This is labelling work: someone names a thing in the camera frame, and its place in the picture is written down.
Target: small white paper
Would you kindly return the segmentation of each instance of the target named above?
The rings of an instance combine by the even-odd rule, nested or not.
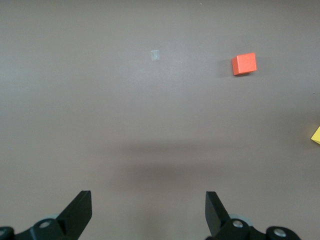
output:
[[[159,50],[152,50],[151,51],[151,60],[158,61],[160,59]]]

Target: metal screw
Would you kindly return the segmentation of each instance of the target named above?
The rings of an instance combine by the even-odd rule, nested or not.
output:
[[[50,225],[50,221],[44,221],[39,225],[39,228],[44,229]]]
[[[242,228],[244,225],[242,222],[240,222],[239,220],[235,220],[233,221],[233,226],[235,226],[236,228]]]
[[[285,231],[283,231],[280,228],[276,228],[275,230],[273,230],[274,234],[279,236],[279,237],[285,237],[287,236],[287,234],[285,233]]]

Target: block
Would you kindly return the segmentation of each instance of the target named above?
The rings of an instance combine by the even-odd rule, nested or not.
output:
[[[315,141],[317,144],[320,144],[320,127],[317,129],[317,131],[315,131],[311,137],[311,140]]]
[[[232,59],[233,75],[247,74],[257,70],[254,52],[237,55]]]

